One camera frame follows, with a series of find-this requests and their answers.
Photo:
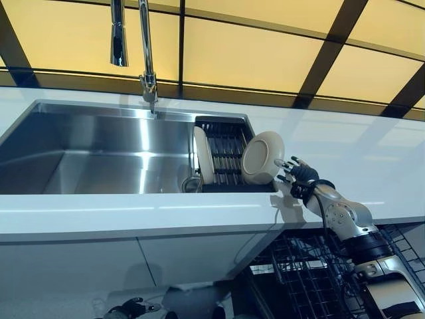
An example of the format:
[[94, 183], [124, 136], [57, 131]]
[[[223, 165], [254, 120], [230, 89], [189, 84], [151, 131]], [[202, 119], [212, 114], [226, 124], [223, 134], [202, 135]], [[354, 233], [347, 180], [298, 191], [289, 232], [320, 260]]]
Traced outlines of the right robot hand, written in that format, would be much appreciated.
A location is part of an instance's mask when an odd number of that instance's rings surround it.
[[319, 180], [318, 172], [297, 156], [292, 156], [288, 161], [275, 159], [274, 164], [284, 171], [283, 174], [276, 176], [283, 185], [296, 183], [301, 186], [315, 187]]

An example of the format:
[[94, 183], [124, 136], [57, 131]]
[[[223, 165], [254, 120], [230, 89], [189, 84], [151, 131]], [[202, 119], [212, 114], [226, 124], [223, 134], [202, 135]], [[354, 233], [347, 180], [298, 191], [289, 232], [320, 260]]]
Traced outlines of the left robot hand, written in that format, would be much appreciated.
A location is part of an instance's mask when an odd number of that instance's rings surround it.
[[157, 312], [162, 308], [158, 303], [144, 302], [143, 298], [135, 297], [125, 301], [119, 306], [114, 306], [109, 309], [104, 315], [103, 318], [139, 318], [140, 316]]

